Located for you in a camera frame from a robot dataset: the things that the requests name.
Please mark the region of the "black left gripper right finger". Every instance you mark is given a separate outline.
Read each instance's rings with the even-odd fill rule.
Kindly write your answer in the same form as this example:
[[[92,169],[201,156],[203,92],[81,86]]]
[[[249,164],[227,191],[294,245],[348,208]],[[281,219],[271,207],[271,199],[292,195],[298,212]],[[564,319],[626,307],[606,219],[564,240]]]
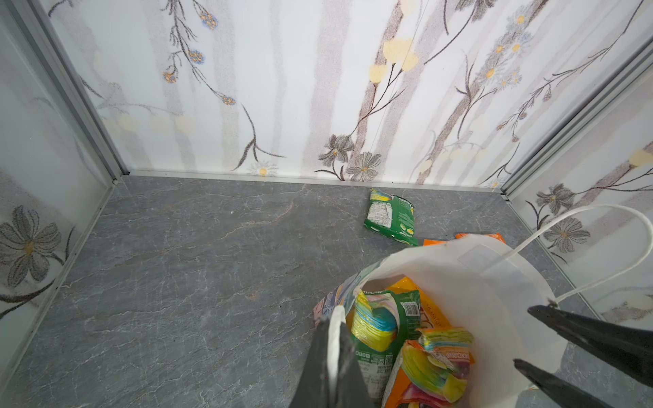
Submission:
[[[374,407],[355,352],[355,344],[351,335],[342,333],[339,339],[338,369],[333,397],[334,407]]]

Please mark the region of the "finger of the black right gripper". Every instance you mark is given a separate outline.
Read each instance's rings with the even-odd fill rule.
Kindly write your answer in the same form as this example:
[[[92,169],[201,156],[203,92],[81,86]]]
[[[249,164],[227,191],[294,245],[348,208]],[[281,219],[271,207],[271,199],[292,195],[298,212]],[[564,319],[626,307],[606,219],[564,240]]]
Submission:
[[[568,342],[637,382],[652,386],[651,331],[598,321],[553,306],[532,306],[528,314]]]
[[[515,369],[529,379],[539,390],[544,392],[559,407],[566,408],[610,408],[608,404],[576,386],[565,382],[553,374],[545,372],[527,361],[514,359]]]

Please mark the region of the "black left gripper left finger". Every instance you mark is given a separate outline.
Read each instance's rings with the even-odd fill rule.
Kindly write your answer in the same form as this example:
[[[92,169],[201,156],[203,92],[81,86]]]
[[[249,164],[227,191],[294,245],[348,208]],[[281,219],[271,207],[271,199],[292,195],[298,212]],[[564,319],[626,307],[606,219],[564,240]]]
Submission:
[[[328,328],[329,321],[316,328],[290,408],[328,407]]]

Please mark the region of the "green Fox's candy bag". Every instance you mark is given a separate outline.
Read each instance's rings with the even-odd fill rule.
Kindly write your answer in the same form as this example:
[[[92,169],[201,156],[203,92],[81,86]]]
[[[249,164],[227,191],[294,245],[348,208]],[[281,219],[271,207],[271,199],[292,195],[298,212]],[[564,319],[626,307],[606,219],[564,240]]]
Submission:
[[[350,331],[355,356],[367,392],[379,403],[403,344],[420,328],[421,299],[417,290],[360,292],[355,300]]]

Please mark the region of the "colourful Fox's candy bag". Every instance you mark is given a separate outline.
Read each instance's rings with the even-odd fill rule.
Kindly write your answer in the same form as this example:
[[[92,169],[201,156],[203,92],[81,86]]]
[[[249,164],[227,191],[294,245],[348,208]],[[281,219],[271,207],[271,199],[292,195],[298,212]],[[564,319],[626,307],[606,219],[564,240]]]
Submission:
[[[460,327],[419,329],[401,347],[382,407],[455,407],[464,398],[474,336]]]

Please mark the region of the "yellow 100 candy bag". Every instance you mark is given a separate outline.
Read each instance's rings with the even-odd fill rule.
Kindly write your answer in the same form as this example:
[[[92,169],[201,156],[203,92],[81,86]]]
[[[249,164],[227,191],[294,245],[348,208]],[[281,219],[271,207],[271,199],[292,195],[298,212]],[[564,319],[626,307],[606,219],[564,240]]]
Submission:
[[[410,278],[403,277],[401,280],[387,287],[387,290],[398,294],[418,291],[420,297],[421,328],[445,329],[452,326],[435,302]]]

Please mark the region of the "floral white paper bag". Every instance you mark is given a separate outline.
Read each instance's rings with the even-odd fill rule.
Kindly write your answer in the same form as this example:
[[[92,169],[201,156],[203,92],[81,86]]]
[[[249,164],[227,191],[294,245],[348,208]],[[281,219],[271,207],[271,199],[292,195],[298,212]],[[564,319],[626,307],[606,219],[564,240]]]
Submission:
[[[464,328],[474,336],[469,385],[455,407],[510,407],[519,393],[537,388],[515,369],[514,359],[553,375],[560,367],[570,342],[528,314],[528,309],[536,305],[560,309],[561,297],[522,258],[519,248],[509,248],[490,236],[469,235],[390,255],[353,275],[319,302],[314,310],[316,327],[329,321],[328,407],[334,407],[340,335],[352,337],[357,295],[389,291],[387,287],[403,277],[435,302],[451,327]]]

